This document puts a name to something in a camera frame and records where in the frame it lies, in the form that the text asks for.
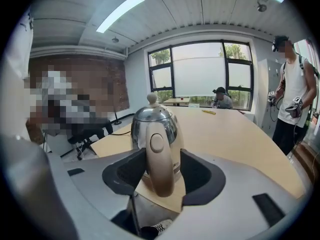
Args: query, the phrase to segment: window frame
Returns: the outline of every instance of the window frame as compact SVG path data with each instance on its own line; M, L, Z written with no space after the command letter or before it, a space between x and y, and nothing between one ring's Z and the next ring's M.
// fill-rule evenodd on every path
M159 64L159 65L155 65L155 66L150 66L150 55L154 54L156 52L162 51L162 50L167 50L169 49L170 51L170 62L164 63L164 64ZM175 77L174 77L174 64L172 61L172 46L167 46L161 49L157 49L151 52L147 53L148 56L148 67L149 67L149 80L150 80L150 89L151 92L156 92L156 91L172 91L172 97L175 98L176 97L176 93L175 93ZM154 84L153 84L153 71L155 70L160 70L163 68L170 68L170 73L171 73L171 87L161 87L161 88L154 88Z
M225 91L228 92L231 91L245 91L250 93L250 100L248 108L234 108L235 110L239 111L251 111L252 109L252 103L254 98L254 66L253 66L253 57L252 57L252 51L250 47L249 42L239 42L239 41L233 41L233 40L226 40L226 39L215 39L215 40L199 40L199 41L190 41L190 42L183 42L175 45L169 45L165 46L163 48L159 48L153 51L150 51L147 53L148 57L148 70L149 70L149 81L150 81L150 90L151 92L155 91L172 91L172 97L176 98L176 90L175 90L175 76L174 76L174 62L173 62L173 52L172 48L179 47L179 46L186 46L186 45L193 45L193 44L201 44L201 43L221 43L222 45L222 51L223 51L223 57L224 57L224 69L225 69ZM225 43L228 44L236 44L236 45L246 45L249 47L249 56L251 60L245 60L245 59L237 59L237 58L227 58L226 53L226 47ZM170 62L150 66L150 55L162 50L169 49L170 51ZM250 88L247 87L241 87L241 86L230 86L229 85L229 63L232 64L243 64L243 65L249 65L250 66ZM171 87L162 87L162 88L153 88L153 71L163 69L163 68L169 68L171 72Z

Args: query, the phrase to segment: ceiling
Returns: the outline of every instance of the ceiling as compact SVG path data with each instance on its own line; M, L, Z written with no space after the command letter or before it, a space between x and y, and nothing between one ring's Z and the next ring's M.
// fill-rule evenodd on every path
M235 25L294 39L301 32L295 10L285 0L145 0L118 19L105 33L103 20L125 0L37 0L32 48L88 46L123 53L150 37L194 25Z

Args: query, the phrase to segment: cap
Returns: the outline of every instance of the cap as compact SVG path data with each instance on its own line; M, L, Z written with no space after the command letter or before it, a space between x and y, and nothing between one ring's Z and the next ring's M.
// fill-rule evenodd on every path
M286 35L276 35L272 44L272 51L278 51L278 47L282 44L283 41L288 41L289 37Z
M220 94L225 94L226 93L226 89L223 87L218 87L218 89L216 89L215 91L216 94L220 93Z

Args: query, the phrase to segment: white tank top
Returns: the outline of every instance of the white tank top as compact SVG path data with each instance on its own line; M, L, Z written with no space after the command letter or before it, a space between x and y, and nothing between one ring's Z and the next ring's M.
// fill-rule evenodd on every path
M304 64L305 57L302 57L301 62ZM301 97L304 100L307 94L307 83L305 78L305 71L301 69L299 64L299 55L296 55L294 63L289 64L288 61L285 64L284 69L284 79L285 79L285 92L282 101L282 105L279 110L278 118L288 124L297 125L298 127L303 128L309 111L309 106L307 106L303 111L301 117L292 118L291 115L286 112L286 108L289 107L293 99L297 96Z

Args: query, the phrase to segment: wooden table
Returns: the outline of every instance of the wooden table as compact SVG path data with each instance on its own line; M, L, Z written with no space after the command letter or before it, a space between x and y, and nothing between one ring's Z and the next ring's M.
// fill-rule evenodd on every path
M190 98L170 98L167 99L166 101L162 102L161 104L166 105L166 106L174 106L175 104L177 106L188 106L189 105Z
M184 148L194 153L211 154L252 166L274 180L297 199L305 193L303 183L278 146L253 122L236 110L206 108L170 108L179 121ZM131 124L117 130L121 134L131 130ZM130 133L108 135L91 145L99 157L111 156L132 149ZM181 212L182 197L186 194L181 177L169 197L157 196L150 183L140 181L136 191L153 203L177 213Z

